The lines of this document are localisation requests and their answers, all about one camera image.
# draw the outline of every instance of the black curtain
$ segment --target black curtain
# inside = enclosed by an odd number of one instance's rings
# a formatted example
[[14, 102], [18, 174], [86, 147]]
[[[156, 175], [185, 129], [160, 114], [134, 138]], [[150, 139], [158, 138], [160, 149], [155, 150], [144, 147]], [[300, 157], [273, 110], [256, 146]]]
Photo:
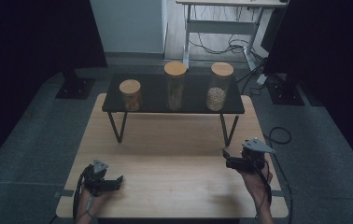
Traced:
[[89, 0], [0, 0], [0, 147], [49, 77], [82, 67], [106, 67]]
[[264, 68], [277, 72], [306, 83], [353, 149], [353, 0], [290, 0]]

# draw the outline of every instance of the gray floor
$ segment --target gray floor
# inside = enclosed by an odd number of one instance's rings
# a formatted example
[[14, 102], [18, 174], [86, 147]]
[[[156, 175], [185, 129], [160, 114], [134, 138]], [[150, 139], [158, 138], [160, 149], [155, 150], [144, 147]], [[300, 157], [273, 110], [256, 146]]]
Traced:
[[[58, 74], [43, 84], [28, 107], [32, 117], [21, 116], [0, 149], [0, 223], [49, 223], [58, 202], [54, 194], [64, 187], [96, 96], [106, 92], [111, 74], [162, 73], [166, 63], [132, 58], [108, 61], [109, 70], [78, 70], [81, 77], [96, 78], [87, 100], [55, 99], [64, 81]], [[209, 65], [193, 63], [191, 71]], [[243, 63], [235, 67], [237, 77], [247, 72]], [[256, 87], [257, 76], [249, 81], [246, 94]], [[274, 127], [283, 127], [292, 135], [290, 143], [274, 144], [278, 160], [274, 162], [288, 180], [284, 180], [277, 166], [292, 210], [291, 223], [353, 223], [353, 152], [326, 109], [313, 107], [304, 100], [304, 106], [273, 105], [266, 88], [261, 95], [252, 96], [265, 134]], [[275, 132], [273, 138], [282, 141], [287, 135]], [[288, 217], [275, 220], [275, 223], [288, 222]], [[72, 220], [57, 218], [54, 223], [72, 223]], [[241, 223], [256, 221], [244, 218]]]

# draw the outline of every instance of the white desk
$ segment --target white desk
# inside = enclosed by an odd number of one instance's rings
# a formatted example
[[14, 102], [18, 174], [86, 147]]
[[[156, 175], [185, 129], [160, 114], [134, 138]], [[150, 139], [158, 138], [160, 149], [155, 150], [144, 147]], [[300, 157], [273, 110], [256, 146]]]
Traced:
[[[183, 63], [189, 68], [189, 39], [191, 33], [224, 34], [224, 35], [250, 35], [244, 54], [248, 66], [253, 70], [256, 66], [251, 56], [252, 45], [261, 23], [264, 8], [285, 7], [286, 3], [279, 0], [176, 0], [178, 4], [188, 6], [186, 18], [186, 36], [183, 50]], [[259, 7], [259, 14], [254, 22], [244, 21], [198, 21], [191, 19], [191, 6], [225, 6], [225, 7]]]

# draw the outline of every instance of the black tabletop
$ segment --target black tabletop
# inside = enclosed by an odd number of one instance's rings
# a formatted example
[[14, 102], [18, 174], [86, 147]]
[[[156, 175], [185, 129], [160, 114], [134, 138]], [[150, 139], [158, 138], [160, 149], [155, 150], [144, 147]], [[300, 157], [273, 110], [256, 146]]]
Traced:
[[186, 74], [182, 108], [178, 111], [172, 111], [166, 106], [166, 74], [115, 74], [110, 81], [102, 109], [104, 112], [126, 112], [119, 84], [127, 79], [135, 79], [141, 83], [143, 101], [140, 109], [135, 113], [244, 114], [244, 106], [234, 76], [232, 76], [223, 108], [220, 111], [212, 111], [206, 108], [205, 98], [210, 78], [210, 75]]

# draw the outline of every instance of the human arm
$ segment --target human arm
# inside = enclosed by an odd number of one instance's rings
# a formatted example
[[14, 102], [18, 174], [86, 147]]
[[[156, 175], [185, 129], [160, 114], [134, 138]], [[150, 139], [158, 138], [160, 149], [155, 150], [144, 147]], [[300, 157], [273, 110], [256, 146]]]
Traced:
[[[273, 224], [273, 217], [270, 211], [270, 203], [267, 200], [267, 192], [265, 186], [258, 174], [249, 174], [243, 171], [237, 172], [243, 177], [247, 191], [252, 196], [258, 214], [258, 221], [260, 224]], [[267, 169], [261, 170], [264, 176], [268, 176], [270, 183], [273, 174]]]
[[104, 203], [109, 200], [112, 191], [103, 192], [100, 196], [94, 197], [85, 188], [82, 188], [79, 197], [77, 224], [88, 224], [101, 210]]

